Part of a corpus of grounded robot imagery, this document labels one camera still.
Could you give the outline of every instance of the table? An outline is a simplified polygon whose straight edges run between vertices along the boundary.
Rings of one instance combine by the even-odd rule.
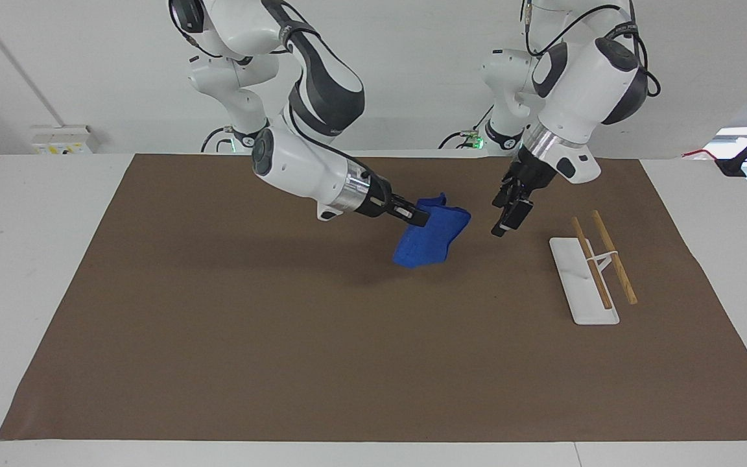
[[[0,425],[131,159],[131,154],[0,156]],[[709,162],[652,160],[643,166],[747,346],[747,182],[724,178]],[[0,442],[0,461],[24,465],[178,465],[199,458],[207,464],[238,459],[266,465],[730,465],[747,463],[747,442]]]

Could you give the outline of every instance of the white stand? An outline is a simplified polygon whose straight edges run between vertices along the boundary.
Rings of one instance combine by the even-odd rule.
[[[604,308],[598,287],[595,286],[593,275],[587,266],[587,258],[581,249],[578,239],[551,239],[549,247],[552,248],[552,256],[555,257],[555,265],[558,266],[558,275],[561,277],[563,291],[567,295],[569,310],[572,311],[573,321],[581,326],[611,326],[619,324],[619,314],[616,313],[616,305],[610,309]],[[606,252],[594,256],[599,272],[604,272],[610,266],[611,257],[615,252]],[[613,297],[604,283],[604,290],[613,303]]]

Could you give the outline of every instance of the electrical outlet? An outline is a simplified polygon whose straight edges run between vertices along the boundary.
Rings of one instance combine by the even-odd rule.
[[[36,154],[95,154],[99,143],[85,125],[32,126]]]
[[[51,136],[36,135],[30,141],[30,147],[33,148],[33,154],[50,154],[51,153]]]

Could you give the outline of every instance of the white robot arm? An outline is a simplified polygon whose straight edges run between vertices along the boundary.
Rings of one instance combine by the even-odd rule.
[[[428,214],[392,192],[388,180],[329,146],[364,111],[364,86],[305,18],[283,0],[169,0],[172,20],[207,57],[192,59],[195,88],[224,104],[235,136],[252,148],[255,174],[317,201],[329,221],[348,211],[383,213],[424,226]],[[282,47],[302,67],[289,103],[272,122],[243,88],[278,74]]]
[[[498,237],[519,228],[533,207],[531,192],[548,186],[554,175],[574,184],[598,177],[601,169],[587,148],[595,128],[623,121],[653,95],[647,91],[652,75],[646,59],[642,63],[638,57],[639,44],[644,45],[632,20],[631,0],[607,5],[600,0],[542,0],[538,7],[544,16],[557,12],[575,17],[568,29],[583,21],[597,38],[587,44],[556,44],[563,25],[544,21],[530,43],[534,6],[525,0],[527,51],[497,50],[483,65],[495,107],[482,133],[490,153],[513,156],[493,201],[503,209],[492,230]],[[547,42],[549,36],[555,40]],[[524,103],[525,94],[542,99],[536,115]]]

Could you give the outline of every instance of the blue cloth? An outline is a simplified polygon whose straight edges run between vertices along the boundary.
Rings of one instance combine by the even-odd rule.
[[[410,269],[444,262],[449,245],[471,221],[468,211],[445,205],[445,193],[421,198],[417,207],[430,215],[426,226],[409,225],[394,252],[394,263]]]

